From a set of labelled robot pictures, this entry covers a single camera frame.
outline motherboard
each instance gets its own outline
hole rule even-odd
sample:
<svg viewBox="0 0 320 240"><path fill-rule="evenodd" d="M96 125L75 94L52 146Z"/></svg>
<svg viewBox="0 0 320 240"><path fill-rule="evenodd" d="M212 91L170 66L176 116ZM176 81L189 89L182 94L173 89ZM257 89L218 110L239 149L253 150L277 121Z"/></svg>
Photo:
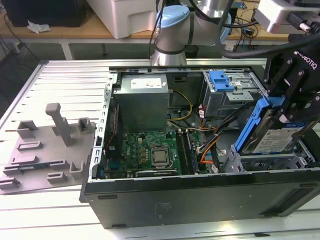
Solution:
<svg viewBox="0 0 320 240"><path fill-rule="evenodd" d="M188 132L189 146L195 155L200 145L198 133ZM170 132L124 133L120 161L109 162L111 178L135 178L183 175L180 159L183 147L179 146L180 134ZM197 172L196 158L193 174Z"/></svg>

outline green circuit board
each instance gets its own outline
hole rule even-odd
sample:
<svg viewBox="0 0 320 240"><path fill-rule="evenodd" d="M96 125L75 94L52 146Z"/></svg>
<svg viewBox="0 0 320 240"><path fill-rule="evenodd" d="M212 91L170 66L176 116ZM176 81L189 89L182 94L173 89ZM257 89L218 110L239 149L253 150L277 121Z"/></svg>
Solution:
<svg viewBox="0 0 320 240"><path fill-rule="evenodd" d="M199 146L197 132L190 132L194 150ZM130 170L156 170L152 164L152 151L155 149L168 150L169 165L162 170L176 170L181 175L181 167L176 143L176 132L144 132L125 133L123 135L122 158L120 169Z"/></svg>

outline white container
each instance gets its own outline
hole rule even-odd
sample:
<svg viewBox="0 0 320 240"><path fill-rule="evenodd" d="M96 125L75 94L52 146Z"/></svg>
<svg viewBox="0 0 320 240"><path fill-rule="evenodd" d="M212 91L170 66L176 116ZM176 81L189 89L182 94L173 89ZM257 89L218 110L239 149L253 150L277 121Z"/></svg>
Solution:
<svg viewBox="0 0 320 240"><path fill-rule="evenodd" d="M156 0L86 0L115 39L152 31L156 22Z"/></svg>

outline cpu socket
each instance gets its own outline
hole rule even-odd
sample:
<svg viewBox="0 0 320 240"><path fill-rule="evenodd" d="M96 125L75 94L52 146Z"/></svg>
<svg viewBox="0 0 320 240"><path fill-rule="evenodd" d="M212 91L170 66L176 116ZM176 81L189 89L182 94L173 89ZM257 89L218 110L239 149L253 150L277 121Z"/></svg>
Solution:
<svg viewBox="0 0 320 240"><path fill-rule="evenodd" d="M151 164L157 169L164 169L170 164L170 155L168 146L159 146L151 148Z"/></svg>

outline metal workbench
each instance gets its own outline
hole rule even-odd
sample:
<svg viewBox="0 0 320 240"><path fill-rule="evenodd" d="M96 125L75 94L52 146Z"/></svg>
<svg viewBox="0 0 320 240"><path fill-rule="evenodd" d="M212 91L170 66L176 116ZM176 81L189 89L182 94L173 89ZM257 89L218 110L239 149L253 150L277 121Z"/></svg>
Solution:
<svg viewBox="0 0 320 240"><path fill-rule="evenodd" d="M264 65L263 59L197 59L190 65ZM0 120L0 168L9 160L18 138L19 121L53 125L45 114L47 103L61 104L69 123L89 117L97 122L104 100L106 72L111 66L148 66L147 60L49 61L40 64ZM234 220L168 226L105 230L86 203L80 203L80 185L0 195L0 239L320 239L320 197L284 218Z"/></svg>

